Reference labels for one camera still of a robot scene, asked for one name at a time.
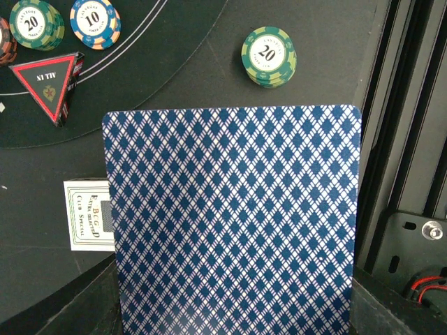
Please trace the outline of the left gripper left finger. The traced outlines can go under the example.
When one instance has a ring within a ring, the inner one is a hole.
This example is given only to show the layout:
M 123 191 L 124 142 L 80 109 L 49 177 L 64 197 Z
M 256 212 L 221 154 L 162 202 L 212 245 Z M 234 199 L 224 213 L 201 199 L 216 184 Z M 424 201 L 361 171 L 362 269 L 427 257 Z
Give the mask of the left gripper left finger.
M 121 334 L 115 257 L 1 323 L 2 334 Z

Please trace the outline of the blue white chip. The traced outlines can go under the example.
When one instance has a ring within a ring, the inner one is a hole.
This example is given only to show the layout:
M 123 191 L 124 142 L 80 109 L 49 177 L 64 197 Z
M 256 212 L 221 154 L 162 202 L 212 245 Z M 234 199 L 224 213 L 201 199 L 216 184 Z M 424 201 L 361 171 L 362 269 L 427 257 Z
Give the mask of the blue white chip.
M 107 0 L 75 1 L 70 23 L 76 37 L 93 50 L 112 47 L 121 33 L 119 13 Z

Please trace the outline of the red white chip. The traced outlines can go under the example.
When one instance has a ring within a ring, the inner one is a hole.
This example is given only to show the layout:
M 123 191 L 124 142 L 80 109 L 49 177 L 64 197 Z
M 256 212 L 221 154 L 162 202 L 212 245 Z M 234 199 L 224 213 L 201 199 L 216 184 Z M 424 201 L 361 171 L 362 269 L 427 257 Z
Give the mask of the red white chip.
M 1 66 L 14 62 L 17 57 L 17 41 L 10 32 L 8 21 L 1 18 Z

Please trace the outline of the red triangular marker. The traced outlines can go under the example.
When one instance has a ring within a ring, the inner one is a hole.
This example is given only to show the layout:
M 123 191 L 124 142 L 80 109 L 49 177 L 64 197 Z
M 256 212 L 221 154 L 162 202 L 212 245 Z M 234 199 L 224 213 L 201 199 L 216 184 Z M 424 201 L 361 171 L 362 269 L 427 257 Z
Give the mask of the red triangular marker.
M 74 52 L 9 68 L 51 122 L 62 127 L 68 118 L 84 57 L 83 53 Z

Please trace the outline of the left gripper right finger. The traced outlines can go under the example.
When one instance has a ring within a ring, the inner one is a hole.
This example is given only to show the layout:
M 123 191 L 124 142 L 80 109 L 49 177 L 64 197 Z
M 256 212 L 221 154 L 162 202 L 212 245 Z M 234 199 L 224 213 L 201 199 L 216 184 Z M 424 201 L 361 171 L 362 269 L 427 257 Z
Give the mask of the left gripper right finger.
M 445 334 L 446 322 L 362 269 L 353 271 L 349 334 Z

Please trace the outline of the green poker chip stack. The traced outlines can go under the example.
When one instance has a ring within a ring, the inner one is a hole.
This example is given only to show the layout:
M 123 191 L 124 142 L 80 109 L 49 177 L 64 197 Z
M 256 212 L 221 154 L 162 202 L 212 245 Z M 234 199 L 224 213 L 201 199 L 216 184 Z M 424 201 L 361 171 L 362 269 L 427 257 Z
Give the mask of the green poker chip stack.
M 291 37 L 283 29 L 264 26 L 245 38 L 241 60 L 253 82 L 274 89 L 292 78 L 298 57 Z

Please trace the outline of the blue playing card deck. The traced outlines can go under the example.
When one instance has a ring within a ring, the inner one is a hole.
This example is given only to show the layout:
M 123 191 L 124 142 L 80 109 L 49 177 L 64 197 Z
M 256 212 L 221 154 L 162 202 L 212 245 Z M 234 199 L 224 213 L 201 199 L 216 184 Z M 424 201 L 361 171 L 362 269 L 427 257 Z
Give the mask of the blue playing card deck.
M 352 105 L 109 112 L 125 334 L 347 334 Z

